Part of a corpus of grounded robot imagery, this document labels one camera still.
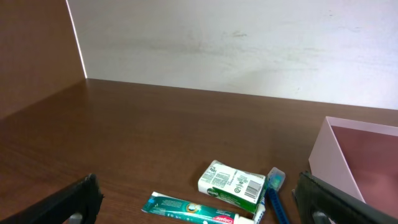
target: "colgate logo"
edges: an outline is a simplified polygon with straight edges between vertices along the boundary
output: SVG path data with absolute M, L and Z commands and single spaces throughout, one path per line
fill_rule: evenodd
M 224 222 L 224 223 L 234 223 L 234 220 L 231 217 L 228 217 L 226 215 L 220 215 L 220 216 L 214 217 L 213 220 L 216 220 L 219 222 Z

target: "wooden panel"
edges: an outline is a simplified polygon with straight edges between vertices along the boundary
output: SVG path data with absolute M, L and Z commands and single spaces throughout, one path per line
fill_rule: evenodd
M 65 0 L 0 2 L 0 119 L 84 79 Z
M 398 126 L 394 110 L 89 79 L 0 122 L 0 219 L 90 172 L 105 194 L 98 223 L 182 223 L 141 211 L 153 191 L 251 217 L 199 193 L 217 159 L 284 171 L 299 223 L 291 190 L 325 116 Z M 277 223 L 272 209 L 263 223 Z

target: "pink box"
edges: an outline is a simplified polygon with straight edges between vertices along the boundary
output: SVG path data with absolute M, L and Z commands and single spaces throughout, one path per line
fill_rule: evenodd
M 310 158 L 314 176 L 398 218 L 398 128 L 326 117 Z

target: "toothbrush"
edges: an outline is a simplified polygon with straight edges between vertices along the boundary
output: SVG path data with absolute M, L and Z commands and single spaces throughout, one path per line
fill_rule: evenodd
M 282 207 L 282 204 L 280 203 L 278 196 L 278 191 L 285 180 L 285 173 L 274 167 L 269 172 L 268 178 L 269 185 L 266 195 L 268 195 L 271 200 L 271 204 L 274 207 L 279 223 L 289 224 L 289 220 L 287 219 L 286 213 Z

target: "wooden table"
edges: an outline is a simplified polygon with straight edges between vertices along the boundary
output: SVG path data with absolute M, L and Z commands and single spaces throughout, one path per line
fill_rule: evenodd
M 0 219 L 90 172 L 105 194 L 97 223 L 182 223 L 141 211 L 153 191 L 251 217 L 198 192 L 217 159 L 284 171 L 280 197 L 300 223 L 291 190 L 325 116 L 398 126 L 394 110 L 89 79 L 0 122 Z

